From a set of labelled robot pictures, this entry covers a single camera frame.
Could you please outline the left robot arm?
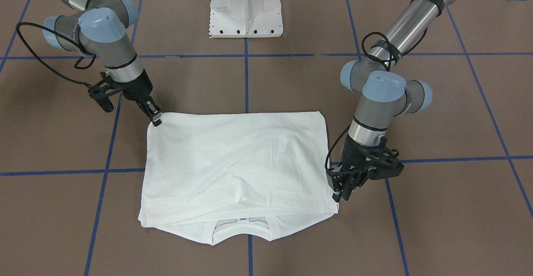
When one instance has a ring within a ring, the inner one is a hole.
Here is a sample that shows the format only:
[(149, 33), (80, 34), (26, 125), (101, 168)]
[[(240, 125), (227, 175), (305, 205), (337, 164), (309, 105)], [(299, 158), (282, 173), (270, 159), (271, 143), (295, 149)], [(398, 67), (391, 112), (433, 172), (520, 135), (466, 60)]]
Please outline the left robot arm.
[(406, 10), (386, 33), (378, 36), (369, 50), (361, 45), (361, 60), (346, 63), (341, 84), (361, 94), (350, 126), (344, 130), (344, 147), (337, 168), (325, 166), (333, 189), (333, 200), (348, 200), (355, 188), (367, 180), (396, 177), (404, 166), (399, 152), (387, 147), (385, 136), (394, 117), (424, 111), (432, 102), (430, 86), (419, 80), (407, 81), (391, 69), (424, 37), (429, 25), (456, 0), (411, 0)]

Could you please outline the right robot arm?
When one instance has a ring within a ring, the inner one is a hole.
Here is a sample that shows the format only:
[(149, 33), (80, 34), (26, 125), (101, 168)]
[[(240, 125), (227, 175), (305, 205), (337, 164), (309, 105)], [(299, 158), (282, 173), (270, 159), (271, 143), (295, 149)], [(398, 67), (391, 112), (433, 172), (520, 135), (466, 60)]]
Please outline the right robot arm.
[(101, 80), (94, 85), (77, 81), (88, 89), (89, 97), (105, 112), (114, 106), (110, 96), (122, 93), (137, 103), (154, 126), (162, 123), (161, 109), (151, 97), (152, 82), (132, 45), (126, 29), (138, 22), (139, 12), (131, 0), (61, 0), (77, 11), (71, 16), (47, 18), (42, 29), (46, 41), (55, 48), (78, 52), (79, 60), (99, 58), (105, 66)]

